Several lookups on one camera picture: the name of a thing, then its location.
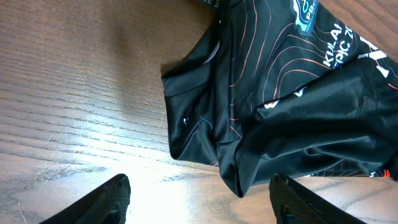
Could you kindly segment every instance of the sponsor logo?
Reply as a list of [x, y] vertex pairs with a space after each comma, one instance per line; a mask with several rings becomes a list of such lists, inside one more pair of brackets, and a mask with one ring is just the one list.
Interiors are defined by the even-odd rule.
[[[334, 27], [335, 28], [330, 31], [330, 35], [335, 41], [328, 43], [325, 59], [323, 61], [324, 65], [332, 69], [340, 68], [340, 65], [344, 63], [354, 38], [354, 32], [348, 26], [345, 26], [343, 29], [338, 23], [335, 23]], [[351, 41], [346, 42], [341, 38], [350, 38]]]
[[296, 16], [294, 27], [300, 34], [311, 34], [318, 6], [317, 0], [290, 0], [290, 8]]

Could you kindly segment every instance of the textured black object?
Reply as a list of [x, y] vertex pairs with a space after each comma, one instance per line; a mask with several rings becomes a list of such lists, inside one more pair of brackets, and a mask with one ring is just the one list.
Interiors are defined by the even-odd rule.
[[364, 223], [282, 174], [271, 179], [269, 196], [277, 223]]
[[[316, 5], [301, 31], [297, 2]], [[220, 1], [162, 77], [170, 153], [218, 165], [239, 197], [274, 173], [394, 176], [397, 74], [317, 0]]]
[[41, 224], [123, 224], [130, 194], [128, 177], [118, 174]]

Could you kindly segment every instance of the wooden surface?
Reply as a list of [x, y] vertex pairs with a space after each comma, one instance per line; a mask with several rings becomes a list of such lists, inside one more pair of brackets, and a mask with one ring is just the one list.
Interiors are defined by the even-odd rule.
[[[397, 1], [322, 3], [397, 60]], [[128, 223], [274, 223], [268, 185], [238, 199], [218, 168], [167, 152], [159, 71], [210, 20], [190, 0], [0, 0], [0, 223], [41, 222], [119, 172]], [[393, 182], [300, 181], [368, 223], [398, 223]]]

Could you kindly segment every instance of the sports jersey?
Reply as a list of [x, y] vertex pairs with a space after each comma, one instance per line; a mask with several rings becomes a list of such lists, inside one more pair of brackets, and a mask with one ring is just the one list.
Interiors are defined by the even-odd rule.
[[217, 2], [162, 81], [171, 156], [239, 197], [276, 172], [397, 173], [398, 65], [317, 0]]

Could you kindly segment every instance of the wooden table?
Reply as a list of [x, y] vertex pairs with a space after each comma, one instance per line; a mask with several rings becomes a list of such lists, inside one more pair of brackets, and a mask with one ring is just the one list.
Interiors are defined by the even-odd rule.
[[[398, 59], [398, 2], [323, 0]], [[274, 223], [268, 185], [244, 199], [216, 167], [173, 161], [160, 72], [212, 15], [191, 0], [0, 0], [0, 223], [38, 223], [117, 173], [128, 223]], [[301, 178], [368, 223], [398, 223], [386, 179]]]

